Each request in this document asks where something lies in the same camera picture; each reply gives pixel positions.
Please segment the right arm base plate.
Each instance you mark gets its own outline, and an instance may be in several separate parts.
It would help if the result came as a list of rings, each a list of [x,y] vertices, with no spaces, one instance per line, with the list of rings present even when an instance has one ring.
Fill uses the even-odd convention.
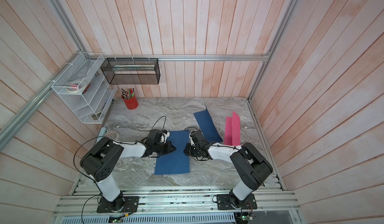
[[[253,194],[249,194],[244,200],[238,200],[233,194],[216,195],[216,203],[219,210],[256,210],[257,204]]]

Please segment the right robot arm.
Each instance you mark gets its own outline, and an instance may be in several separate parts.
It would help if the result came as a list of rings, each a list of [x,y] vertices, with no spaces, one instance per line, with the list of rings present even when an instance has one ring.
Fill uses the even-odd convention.
[[[234,165],[240,182],[232,188],[228,195],[218,195],[217,203],[231,202],[238,206],[246,200],[253,191],[264,185],[264,181],[272,174],[270,162],[251,143],[241,146],[228,146],[220,143],[210,143],[200,130],[189,135],[190,142],[184,153],[198,161],[221,160]]]

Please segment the blue paper sheet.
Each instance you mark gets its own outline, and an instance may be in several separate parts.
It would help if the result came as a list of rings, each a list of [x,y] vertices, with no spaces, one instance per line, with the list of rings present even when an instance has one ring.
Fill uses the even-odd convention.
[[[189,132],[171,131],[167,138],[176,150],[165,156],[157,158],[155,175],[177,175],[190,172],[190,159],[184,154],[187,143],[190,142]]]
[[[205,110],[194,113],[195,119],[203,135],[209,142],[221,143],[223,139],[221,138],[218,130],[214,125],[213,119],[208,111],[207,106],[205,107]]]

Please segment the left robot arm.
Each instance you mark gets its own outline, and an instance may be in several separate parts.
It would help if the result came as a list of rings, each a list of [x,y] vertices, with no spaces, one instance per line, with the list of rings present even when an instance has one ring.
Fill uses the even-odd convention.
[[[177,150],[168,140],[170,132],[151,130],[147,137],[135,142],[118,142],[105,136],[96,138],[96,144],[82,157],[80,166],[96,183],[102,197],[109,203],[119,199],[118,188],[112,171],[119,159],[159,158]]]

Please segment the pink rectangular paper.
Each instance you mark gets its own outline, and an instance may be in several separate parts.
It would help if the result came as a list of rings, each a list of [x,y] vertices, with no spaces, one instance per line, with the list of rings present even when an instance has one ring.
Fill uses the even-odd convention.
[[[241,145],[241,120],[236,112],[231,117],[226,117],[224,144],[228,146]]]

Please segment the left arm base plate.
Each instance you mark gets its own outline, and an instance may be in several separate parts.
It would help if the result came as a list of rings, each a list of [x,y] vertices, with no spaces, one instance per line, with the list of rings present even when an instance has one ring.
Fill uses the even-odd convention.
[[[102,197],[97,208],[97,213],[135,213],[138,210],[138,204],[139,197],[137,196],[118,196],[112,202]]]

